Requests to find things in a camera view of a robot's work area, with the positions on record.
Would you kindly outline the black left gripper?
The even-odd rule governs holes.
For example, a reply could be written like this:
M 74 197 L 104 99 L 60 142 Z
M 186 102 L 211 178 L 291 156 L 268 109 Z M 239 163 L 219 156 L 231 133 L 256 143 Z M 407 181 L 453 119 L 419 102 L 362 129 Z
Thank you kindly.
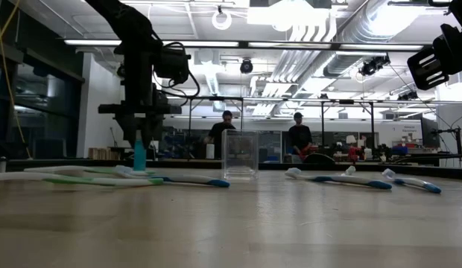
M 123 132 L 123 139 L 131 147 L 136 142 L 137 118 L 136 114 L 144 115 L 141 121 L 141 136 L 144 148 L 148 148 L 152 141 L 160 141 L 162 138 L 164 115 L 178 114 L 182 112 L 179 105 L 168 102 L 165 93 L 161 92 L 153 84 L 145 94 L 143 100 L 122 100 L 121 103 L 100 104 L 99 114 L 112 114 Z

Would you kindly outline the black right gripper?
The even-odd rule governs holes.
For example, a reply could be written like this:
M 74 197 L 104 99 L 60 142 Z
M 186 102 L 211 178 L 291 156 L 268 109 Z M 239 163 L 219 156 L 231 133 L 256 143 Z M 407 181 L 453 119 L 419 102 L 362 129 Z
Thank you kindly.
M 409 57 L 407 65 L 418 89 L 427 91 L 462 71 L 462 30 L 448 24 L 440 26 L 442 34 L 425 48 Z

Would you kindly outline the teal toothpaste tube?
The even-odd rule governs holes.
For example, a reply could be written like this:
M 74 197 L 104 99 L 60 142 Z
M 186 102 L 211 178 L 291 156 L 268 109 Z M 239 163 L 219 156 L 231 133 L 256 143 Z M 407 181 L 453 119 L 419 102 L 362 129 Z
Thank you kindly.
M 144 171 L 146 169 L 147 150 L 143 141 L 138 138 L 134 144 L 133 169 L 135 171 Z

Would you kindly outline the blue and white toothbrush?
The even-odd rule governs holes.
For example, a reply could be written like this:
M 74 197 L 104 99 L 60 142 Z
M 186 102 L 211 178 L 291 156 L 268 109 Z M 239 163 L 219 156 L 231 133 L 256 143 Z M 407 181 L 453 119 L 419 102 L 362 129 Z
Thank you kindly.
M 421 179 L 415 179 L 415 178 L 401 178 L 401 177 L 398 177 L 396 175 L 396 173 L 393 170 L 389 169 L 389 168 L 385 169 L 382 172 L 382 176 L 385 179 L 389 179 L 390 181 L 392 181 L 393 183 L 395 183 L 397 185 L 409 185 L 411 187 L 417 187 L 417 188 L 427 190 L 428 192 L 431 192 L 433 194 L 440 194 L 441 193 L 441 189 L 439 187 L 437 187 L 436 185 L 430 183 L 430 182 L 426 182 L 426 181 L 423 181 Z
M 131 167 L 125 166 L 115 166 L 113 171 L 120 176 L 126 178 L 147 178 L 147 179 L 163 179 L 164 182 L 173 182 L 173 183 L 191 183 L 199 185 L 209 185 L 219 188 L 228 188 L 230 183 L 222 179 L 216 179 L 209 176 L 201 175 L 155 175 L 152 171 L 138 170 L 135 171 Z
M 308 180 L 312 182 L 338 182 L 349 183 L 354 185 L 363 185 L 371 188 L 378 188 L 382 190 L 390 190 L 392 185 L 375 179 L 362 178 L 350 175 L 302 175 L 302 171 L 298 168 L 292 167 L 286 170 L 285 175 L 291 179 Z

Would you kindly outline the wooden crate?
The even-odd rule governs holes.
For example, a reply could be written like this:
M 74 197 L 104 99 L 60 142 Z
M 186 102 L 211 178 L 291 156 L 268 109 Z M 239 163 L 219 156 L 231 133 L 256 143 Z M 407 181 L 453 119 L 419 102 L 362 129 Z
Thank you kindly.
M 114 147 L 90 147 L 88 149 L 88 158 L 92 160 L 118 161 L 121 158 L 121 153 Z

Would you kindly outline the black computer monitor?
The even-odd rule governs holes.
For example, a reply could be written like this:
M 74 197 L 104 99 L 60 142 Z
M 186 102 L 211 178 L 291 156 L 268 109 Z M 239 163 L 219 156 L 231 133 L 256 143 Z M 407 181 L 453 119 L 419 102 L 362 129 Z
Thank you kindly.
M 438 123 L 436 121 L 421 118 L 422 143 L 427 148 L 438 148 L 440 146 Z

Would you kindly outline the person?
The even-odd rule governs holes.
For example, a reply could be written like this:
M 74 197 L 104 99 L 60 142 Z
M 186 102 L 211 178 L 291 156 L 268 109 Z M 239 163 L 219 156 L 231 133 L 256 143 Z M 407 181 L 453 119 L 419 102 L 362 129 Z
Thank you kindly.
M 231 111 L 225 110 L 222 114 L 222 119 L 222 122 L 216 123 L 212 126 L 208 136 L 204 139 L 205 144 L 214 145 L 214 159 L 221 159 L 223 131 L 235 129 L 235 127 L 232 125 Z
M 303 124 L 303 115 L 300 112 L 294 113 L 294 122 L 294 126 L 288 130 L 292 154 L 304 161 L 312 146 L 311 130 Z

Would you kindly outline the clear plastic organizer box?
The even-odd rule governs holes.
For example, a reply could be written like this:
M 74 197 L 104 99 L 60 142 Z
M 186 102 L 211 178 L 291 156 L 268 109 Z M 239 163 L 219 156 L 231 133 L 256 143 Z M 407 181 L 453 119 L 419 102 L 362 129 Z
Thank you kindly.
M 254 130 L 222 132 L 222 175 L 228 181 L 250 181 L 259 172 L 259 134 Z

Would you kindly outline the red machine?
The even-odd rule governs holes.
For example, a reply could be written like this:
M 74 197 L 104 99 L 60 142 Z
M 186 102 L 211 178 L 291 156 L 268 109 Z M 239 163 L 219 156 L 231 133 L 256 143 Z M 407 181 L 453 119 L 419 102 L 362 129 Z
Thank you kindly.
M 348 148 L 347 157 L 351 162 L 364 161 L 365 160 L 365 147 L 350 146 Z

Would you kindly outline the silver ventilation duct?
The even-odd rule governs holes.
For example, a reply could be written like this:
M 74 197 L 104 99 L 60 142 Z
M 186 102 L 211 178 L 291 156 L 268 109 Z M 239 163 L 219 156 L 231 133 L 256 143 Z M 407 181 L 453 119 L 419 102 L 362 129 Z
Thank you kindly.
M 406 29 L 422 12 L 422 7 L 389 5 L 394 0 L 369 0 L 349 24 L 337 35 L 338 42 L 389 42 Z M 338 77 L 348 71 L 363 56 L 329 55 L 323 67 L 324 77 Z

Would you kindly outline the black aluminium table frame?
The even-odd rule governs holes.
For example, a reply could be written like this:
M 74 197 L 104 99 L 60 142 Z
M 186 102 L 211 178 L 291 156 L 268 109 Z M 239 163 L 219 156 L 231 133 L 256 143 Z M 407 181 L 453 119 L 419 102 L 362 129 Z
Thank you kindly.
M 112 167 L 116 165 L 131 165 L 131 161 L 113 161 L 113 160 L 91 160 L 91 159 L 13 159 L 6 161 L 7 171 L 20 171 L 25 168 L 41 168 L 55 167 L 62 165 L 78 165 L 87 167 Z M 220 170 L 220 162 L 205 162 L 205 161 L 164 161 L 164 162 L 148 162 L 149 168 L 177 168 L 177 169 L 211 169 Z M 324 170 L 324 171 L 344 171 L 349 167 L 348 164 L 271 164 L 260 163 L 259 170 L 286 170 L 288 168 L 299 168 L 301 170 Z M 462 168 L 446 168 L 446 167 L 428 167 L 428 166 L 411 166 L 411 165 L 383 165 L 376 163 L 358 163 L 355 165 L 357 171 L 364 172 L 380 172 L 387 168 L 395 171 L 398 174 L 430 176 L 444 179 L 460 179 L 462 180 Z

